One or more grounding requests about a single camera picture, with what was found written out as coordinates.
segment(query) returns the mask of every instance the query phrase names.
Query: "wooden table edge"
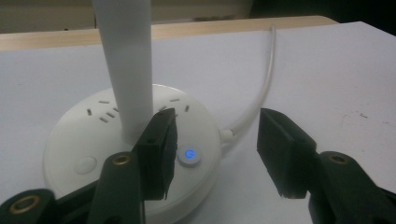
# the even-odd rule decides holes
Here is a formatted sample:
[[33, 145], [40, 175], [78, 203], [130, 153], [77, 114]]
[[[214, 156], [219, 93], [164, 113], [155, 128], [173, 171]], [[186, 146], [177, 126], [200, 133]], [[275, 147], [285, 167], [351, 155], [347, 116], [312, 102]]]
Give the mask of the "wooden table edge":
[[[224, 34], [267, 30], [271, 24], [277, 29], [331, 25], [338, 22], [322, 16], [248, 19], [234, 21], [200, 21], [151, 26], [153, 39], [191, 35]], [[17, 33], [0, 35], [0, 51], [42, 49], [101, 44], [97, 29]]]

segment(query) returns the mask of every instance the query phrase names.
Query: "power button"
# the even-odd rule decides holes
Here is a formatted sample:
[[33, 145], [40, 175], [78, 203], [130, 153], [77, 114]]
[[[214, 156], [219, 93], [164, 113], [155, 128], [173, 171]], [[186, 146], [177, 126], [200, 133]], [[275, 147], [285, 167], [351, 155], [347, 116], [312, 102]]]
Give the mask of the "power button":
[[197, 165], [202, 158], [201, 149], [191, 145], [183, 145], [177, 150], [178, 161], [188, 167]]

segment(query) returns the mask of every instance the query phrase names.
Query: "outlet socket hole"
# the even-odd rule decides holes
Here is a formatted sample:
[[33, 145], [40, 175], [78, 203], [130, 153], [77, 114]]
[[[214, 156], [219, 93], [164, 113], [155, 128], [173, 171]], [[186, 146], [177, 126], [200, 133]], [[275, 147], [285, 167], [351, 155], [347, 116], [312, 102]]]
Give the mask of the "outlet socket hole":
[[99, 118], [99, 120], [101, 120], [101, 121], [104, 122], [104, 123], [108, 123], [108, 120], [107, 120], [107, 119]]
[[114, 116], [114, 115], [113, 115], [112, 113], [110, 113], [110, 112], [107, 112], [106, 114], [107, 114], [109, 117], [113, 118], [113, 119], [116, 117], [116, 116]]

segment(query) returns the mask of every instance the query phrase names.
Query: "round power strip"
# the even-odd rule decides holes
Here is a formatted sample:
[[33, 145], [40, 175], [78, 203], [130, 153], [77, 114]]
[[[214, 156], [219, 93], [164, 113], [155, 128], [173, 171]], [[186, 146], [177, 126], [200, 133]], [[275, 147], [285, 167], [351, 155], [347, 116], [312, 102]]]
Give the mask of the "round power strip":
[[[206, 196], [219, 169], [219, 129], [205, 107], [183, 91], [153, 85], [154, 113], [177, 113], [177, 161], [167, 199], [145, 201], [147, 223], [174, 223]], [[112, 89], [97, 92], [67, 111], [46, 146], [44, 171], [57, 198], [97, 180], [107, 157], [130, 151]]]

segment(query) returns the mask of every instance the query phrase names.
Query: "blue indicator light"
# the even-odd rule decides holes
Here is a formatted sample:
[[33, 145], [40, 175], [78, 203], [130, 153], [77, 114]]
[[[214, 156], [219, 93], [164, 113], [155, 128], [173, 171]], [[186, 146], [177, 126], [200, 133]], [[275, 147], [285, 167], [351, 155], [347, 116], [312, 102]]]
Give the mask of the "blue indicator light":
[[193, 149], [188, 149], [186, 150], [184, 155], [186, 156], [187, 159], [192, 160], [195, 157], [195, 151]]

